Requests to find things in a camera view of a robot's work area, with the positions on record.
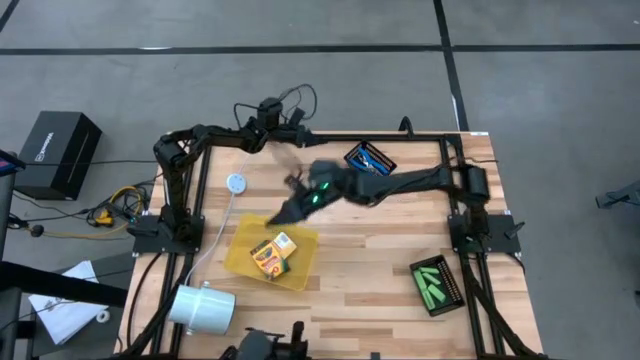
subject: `black box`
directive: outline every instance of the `black box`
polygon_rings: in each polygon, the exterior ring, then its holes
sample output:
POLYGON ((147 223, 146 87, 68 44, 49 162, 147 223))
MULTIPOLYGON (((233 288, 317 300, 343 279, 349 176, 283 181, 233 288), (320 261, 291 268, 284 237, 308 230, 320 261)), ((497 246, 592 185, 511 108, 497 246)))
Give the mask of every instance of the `black box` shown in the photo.
POLYGON ((102 131, 80 112, 41 111, 18 156, 14 189, 38 200, 76 200, 102 131))

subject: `yellow wire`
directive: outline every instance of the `yellow wire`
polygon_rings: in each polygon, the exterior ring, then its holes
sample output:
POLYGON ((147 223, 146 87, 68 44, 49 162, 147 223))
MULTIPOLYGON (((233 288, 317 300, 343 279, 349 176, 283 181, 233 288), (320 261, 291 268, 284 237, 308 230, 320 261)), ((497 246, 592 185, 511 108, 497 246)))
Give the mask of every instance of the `yellow wire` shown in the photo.
MULTIPOLYGON (((109 200, 109 203, 113 204, 118 199, 118 197, 120 197, 122 195, 122 193, 127 191, 127 190, 135 191, 136 195, 138 196, 138 206, 136 206, 136 211, 135 211, 135 214, 138 215, 138 214, 140 214, 140 211, 142 210, 142 196, 138 192, 138 189, 136 189, 133 186, 123 186, 120 189, 118 189, 111 196, 111 199, 109 200)), ((120 231, 120 230, 122 230, 122 229, 124 229, 126 227, 127 227, 127 224, 122 224, 121 226, 118 226, 117 228, 115 228, 113 230, 109 230, 107 232, 103 232, 103 233, 99 233, 99 234, 75 234, 75 233, 45 231, 43 233, 43 235, 52 235, 52 236, 67 237, 67 238, 99 239, 99 238, 101 238, 103 236, 111 235, 111 234, 113 234, 115 232, 118 232, 118 231, 120 231)))

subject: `crayola box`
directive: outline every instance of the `crayola box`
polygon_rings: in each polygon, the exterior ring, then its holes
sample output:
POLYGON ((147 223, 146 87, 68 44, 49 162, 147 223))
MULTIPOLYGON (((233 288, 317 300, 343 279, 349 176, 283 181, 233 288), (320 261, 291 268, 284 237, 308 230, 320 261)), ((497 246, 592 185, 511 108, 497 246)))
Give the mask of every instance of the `crayola box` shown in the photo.
POLYGON ((286 258, 296 249, 296 244, 281 232, 275 239, 265 240, 251 250, 253 261, 269 280, 289 271, 286 258))

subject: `white paper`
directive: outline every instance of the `white paper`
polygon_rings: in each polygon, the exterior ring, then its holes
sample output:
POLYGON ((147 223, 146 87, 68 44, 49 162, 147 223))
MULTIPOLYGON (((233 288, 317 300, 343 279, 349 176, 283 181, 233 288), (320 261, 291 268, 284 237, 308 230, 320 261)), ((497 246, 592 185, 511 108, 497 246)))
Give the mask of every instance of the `white paper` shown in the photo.
MULTIPOLYGON (((83 261, 62 275, 98 282, 91 261, 83 261)), ((100 311, 108 307, 106 305, 70 302, 70 300, 35 294, 29 296, 29 301, 35 311, 38 311, 38 316, 56 345, 64 344, 94 319, 100 311)))

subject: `green block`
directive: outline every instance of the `green block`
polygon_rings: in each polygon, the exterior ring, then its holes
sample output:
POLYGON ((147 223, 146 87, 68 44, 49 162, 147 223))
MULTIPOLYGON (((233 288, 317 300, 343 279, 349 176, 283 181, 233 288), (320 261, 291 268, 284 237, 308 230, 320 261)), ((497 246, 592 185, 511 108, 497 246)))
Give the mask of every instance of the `green block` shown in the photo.
POLYGON ((431 294, 429 294, 429 291, 423 291, 422 298, 424 299, 425 304, 427 304, 427 309, 433 310, 436 308, 436 303, 433 301, 433 298, 431 297, 431 294))
POLYGON ((424 282, 424 279, 420 275, 420 271, 414 271, 413 272, 413 277, 416 279, 416 282, 418 283, 418 287, 420 288, 420 291, 426 291, 427 290, 427 283, 424 282))
POLYGON ((444 300, 447 298, 447 296, 440 291, 440 289, 438 289, 437 287, 435 287, 434 285, 429 285, 429 287, 427 287, 427 290, 429 290, 429 292, 436 297, 436 299, 438 299, 438 301, 440 302, 444 302, 444 300))
POLYGON ((422 273, 422 276, 429 280, 430 283, 432 283, 433 285, 440 285, 440 280, 434 278, 431 274, 429 273, 422 273))
POLYGON ((429 267, 421 267, 420 268, 420 272, 433 274, 433 275, 440 274, 440 270, 438 270, 436 268, 429 268, 429 267))

